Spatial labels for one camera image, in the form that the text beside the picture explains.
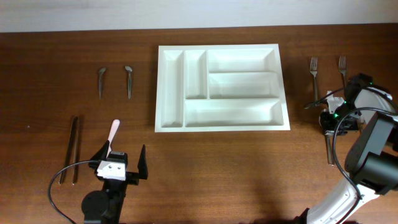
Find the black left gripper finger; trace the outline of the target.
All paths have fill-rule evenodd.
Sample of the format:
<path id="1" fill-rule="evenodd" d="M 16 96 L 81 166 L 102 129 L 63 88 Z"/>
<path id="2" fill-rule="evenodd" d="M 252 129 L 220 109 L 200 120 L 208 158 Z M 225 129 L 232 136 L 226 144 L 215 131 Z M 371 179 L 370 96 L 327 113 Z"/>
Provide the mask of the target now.
<path id="1" fill-rule="evenodd" d="M 91 158 L 92 161 L 104 161 L 107 158 L 108 155 L 108 149 L 109 149 L 110 141 L 107 140 L 104 145 L 101 147 L 101 149 L 94 154 L 94 156 Z"/>
<path id="2" fill-rule="evenodd" d="M 146 145 L 142 145 L 140 157 L 139 157 L 139 162 L 137 164 L 138 168 L 138 174 L 140 179 L 147 180 L 148 178 L 148 168 L 147 168 L 147 162 L 146 162 Z"/>

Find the silver fork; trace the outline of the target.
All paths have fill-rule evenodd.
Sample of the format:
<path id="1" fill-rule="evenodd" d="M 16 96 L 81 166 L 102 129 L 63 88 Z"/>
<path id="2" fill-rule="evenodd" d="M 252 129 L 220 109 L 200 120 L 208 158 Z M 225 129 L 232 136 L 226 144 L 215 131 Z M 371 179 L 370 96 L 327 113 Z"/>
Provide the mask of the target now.
<path id="1" fill-rule="evenodd" d="M 346 57 L 344 55 L 340 55 L 338 62 L 338 70 L 343 78 L 343 85 L 346 87 Z"/>
<path id="2" fill-rule="evenodd" d="M 317 57 L 311 58 L 310 73 L 313 75 L 314 101 L 318 101 L 318 84 L 317 84 L 318 58 Z"/>

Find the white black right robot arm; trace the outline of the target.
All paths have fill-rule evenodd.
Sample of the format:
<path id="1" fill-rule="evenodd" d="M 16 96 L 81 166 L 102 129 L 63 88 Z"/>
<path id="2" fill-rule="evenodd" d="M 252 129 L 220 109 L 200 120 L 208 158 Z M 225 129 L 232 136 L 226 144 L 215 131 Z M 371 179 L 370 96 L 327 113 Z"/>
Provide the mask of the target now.
<path id="1" fill-rule="evenodd" d="M 364 204 L 397 190 L 397 156 L 383 150 L 386 145 L 397 150 L 397 105 L 389 90 L 363 73 L 351 77 L 342 90 L 345 99 L 331 115 L 331 153 L 336 154 L 336 139 L 346 131 L 346 122 L 363 120 L 365 127 L 345 163 L 335 162 L 343 176 L 338 185 L 294 223 L 346 223 Z"/>

